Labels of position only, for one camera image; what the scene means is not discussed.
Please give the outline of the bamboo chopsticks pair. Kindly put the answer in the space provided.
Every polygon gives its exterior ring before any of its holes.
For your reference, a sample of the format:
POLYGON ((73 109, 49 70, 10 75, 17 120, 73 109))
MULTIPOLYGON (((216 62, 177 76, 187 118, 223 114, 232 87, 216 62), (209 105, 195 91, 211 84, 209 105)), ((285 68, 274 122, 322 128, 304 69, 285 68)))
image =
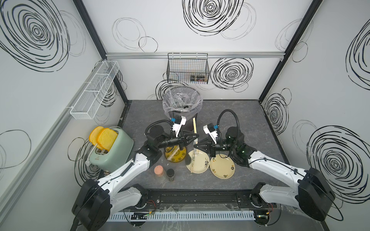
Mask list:
MULTIPOLYGON (((196 125, 196 118, 194 117, 193 118, 193 129, 194 129, 194 133, 197 134, 197 125, 196 125)), ((193 144, 197 144, 198 143, 198 138, 196 138, 193 142, 193 144)))

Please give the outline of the chopsticks green tip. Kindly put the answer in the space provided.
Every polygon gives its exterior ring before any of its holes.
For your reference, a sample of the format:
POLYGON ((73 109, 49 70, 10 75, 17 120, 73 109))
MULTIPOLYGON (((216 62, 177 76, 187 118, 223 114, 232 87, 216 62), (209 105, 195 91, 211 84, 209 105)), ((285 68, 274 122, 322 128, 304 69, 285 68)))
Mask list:
POLYGON ((191 167, 190 167, 190 173, 191 174, 193 173, 193 167, 194 167, 194 163, 195 163, 196 154, 197 154, 197 151, 196 151, 196 149, 194 149, 192 160, 191 160, 191 167))

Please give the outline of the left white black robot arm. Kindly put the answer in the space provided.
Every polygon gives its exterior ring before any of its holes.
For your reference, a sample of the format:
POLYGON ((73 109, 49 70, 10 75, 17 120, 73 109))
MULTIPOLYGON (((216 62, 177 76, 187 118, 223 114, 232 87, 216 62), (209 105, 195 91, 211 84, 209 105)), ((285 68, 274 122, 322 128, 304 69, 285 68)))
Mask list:
POLYGON ((187 147, 199 134, 182 131, 173 124, 166 134, 161 121, 150 124, 145 129, 147 138, 134 158, 114 172, 98 180, 88 179, 81 187, 71 212, 74 216, 71 230, 81 224, 89 231, 99 230, 109 216, 128 207, 141 204, 146 190, 140 185, 126 187, 136 176, 152 167, 162 156, 162 150, 178 145, 187 147))

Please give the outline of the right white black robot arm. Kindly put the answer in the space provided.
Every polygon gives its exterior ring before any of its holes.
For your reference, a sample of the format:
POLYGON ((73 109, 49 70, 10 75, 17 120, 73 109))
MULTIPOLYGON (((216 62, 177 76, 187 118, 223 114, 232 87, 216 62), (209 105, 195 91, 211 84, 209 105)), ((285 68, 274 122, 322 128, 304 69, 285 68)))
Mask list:
POLYGON ((331 207, 337 208, 336 198, 323 174, 311 167, 306 170, 273 159, 244 141, 237 114, 231 109, 222 111, 217 123, 203 126, 208 136, 199 141, 195 148, 211 158, 226 152, 241 167, 259 170, 284 183, 284 187, 258 183, 250 192, 249 200, 256 208, 267 204, 286 205, 302 210, 310 218, 324 221, 331 207))

